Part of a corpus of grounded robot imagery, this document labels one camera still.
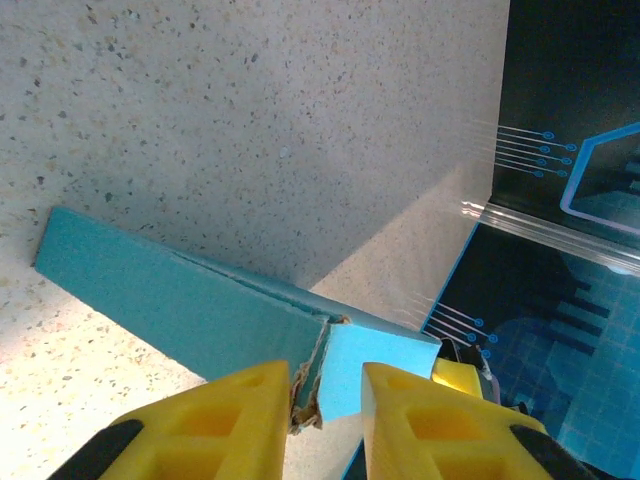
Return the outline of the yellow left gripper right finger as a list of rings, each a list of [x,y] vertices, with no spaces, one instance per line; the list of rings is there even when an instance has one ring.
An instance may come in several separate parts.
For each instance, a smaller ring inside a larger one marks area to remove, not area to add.
[[[362,369],[370,479],[592,479],[536,419],[382,363]]]

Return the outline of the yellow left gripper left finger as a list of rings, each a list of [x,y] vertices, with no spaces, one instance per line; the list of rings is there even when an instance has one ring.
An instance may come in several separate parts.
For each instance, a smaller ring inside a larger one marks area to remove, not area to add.
[[[280,479],[289,366],[271,361],[124,414],[59,468],[62,479]]]

